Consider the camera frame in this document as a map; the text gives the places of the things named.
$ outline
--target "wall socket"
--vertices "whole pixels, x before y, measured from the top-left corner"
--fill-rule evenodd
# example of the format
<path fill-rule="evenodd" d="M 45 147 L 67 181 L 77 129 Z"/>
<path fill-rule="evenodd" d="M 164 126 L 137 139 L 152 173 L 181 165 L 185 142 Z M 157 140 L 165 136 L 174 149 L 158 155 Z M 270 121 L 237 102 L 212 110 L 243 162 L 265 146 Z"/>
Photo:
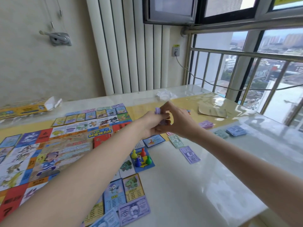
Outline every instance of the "wall socket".
<path fill-rule="evenodd" d="M 175 57 L 175 56 L 177 56 L 177 57 L 180 56 L 180 46 L 178 46 L 178 47 L 173 46 L 172 47 L 172 57 Z"/>

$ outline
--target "blue pawn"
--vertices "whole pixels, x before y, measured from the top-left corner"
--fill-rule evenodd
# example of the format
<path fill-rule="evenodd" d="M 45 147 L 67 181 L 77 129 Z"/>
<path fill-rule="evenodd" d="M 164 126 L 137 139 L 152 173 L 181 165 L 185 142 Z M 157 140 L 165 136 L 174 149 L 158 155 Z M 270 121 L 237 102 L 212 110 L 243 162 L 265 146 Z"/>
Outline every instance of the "blue pawn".
<path fill-rule="evenodd" d="M 141 160 L 139 157 L 137 157 L 137 161 L 136 161 L 136 167 L 140 167 L 142 164 L 141 164 Z"/>

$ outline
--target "game pawn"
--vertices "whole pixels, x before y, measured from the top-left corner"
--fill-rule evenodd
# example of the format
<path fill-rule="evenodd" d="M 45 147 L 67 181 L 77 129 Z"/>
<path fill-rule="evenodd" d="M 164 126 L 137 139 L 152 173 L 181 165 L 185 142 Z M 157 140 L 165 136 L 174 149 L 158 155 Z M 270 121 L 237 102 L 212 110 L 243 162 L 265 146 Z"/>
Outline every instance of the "game pawn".
<path fill-rule="evenodd" d="M 142 164 L 141 164 L 141 160 L 139 157 L 137 157 L 137 161 L 136 161 L 136 167 L 140 167 Z"/>
<path fill-rule="evenodd" d="M 132 154 L 131 154 L 131 158 L 132 159 L 136 159 L 137 158 L 137 154 L 136 154 L 136 150 L 133 150 Z"/>
<path fill-rule="evenodd" d="M 144 156 L 146 156 L 146 152 L 145 152 L 145 150 L 144 150 L 144 148 L 142 148 L 142 151 L 141 151 L 141 157 L 144 157 Z"/>
<path fill-rule="evenodd" d="M 149 155 L 147 156 L 147 160 L 145 161 L 145 163 L 147 165 L 150 165 L 152 163 L 152 159 L 151 159 L 151 157 Z"/>

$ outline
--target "white radiator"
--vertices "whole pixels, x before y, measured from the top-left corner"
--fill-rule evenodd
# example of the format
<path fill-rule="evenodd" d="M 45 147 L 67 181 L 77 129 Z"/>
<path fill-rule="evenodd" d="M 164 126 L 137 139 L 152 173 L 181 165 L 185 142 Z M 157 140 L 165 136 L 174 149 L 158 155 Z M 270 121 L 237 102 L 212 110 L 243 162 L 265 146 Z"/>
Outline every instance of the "white radiator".
<path fill-rule="evenodd" d="M 86 0 L 106 95 L 167 87 L 170 27 L 143 24 L 142 0 Z"/>

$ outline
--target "hand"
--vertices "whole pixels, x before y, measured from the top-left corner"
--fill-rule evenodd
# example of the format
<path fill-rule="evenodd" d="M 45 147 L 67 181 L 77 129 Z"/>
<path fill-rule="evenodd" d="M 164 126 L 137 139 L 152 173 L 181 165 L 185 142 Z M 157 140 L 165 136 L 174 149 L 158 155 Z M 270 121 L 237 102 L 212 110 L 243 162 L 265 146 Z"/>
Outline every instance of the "hand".
<path fill-rule="evenodd" d="M 167 101 L 162 107 L 160 107 L 161 113 L 165 114 L 167 111 L 172 113 L 174 123 L 170 122 L 167 125 L 158 125 L 156 129 L 164 132 L 172 132 L 181 137 L 190 139 L 195 133 L 202 128 L 191 118 L 187 110 L 176 107 L 172 102 Z"/>
<path fill-rule="evenodd" d="M 141 118 L 137 119 L 135 122 L 140 128 L 142 128 L 140 129 L 140 136 L 142 137 L 141 139 L 146 139 L 152 135 L 159 135 L 163 133 L 155 129 L 155 126 L 157 126 L 163 119 L 169 119 L 169 113 L 156 115 L 154 111 L 148 111 Z"/>

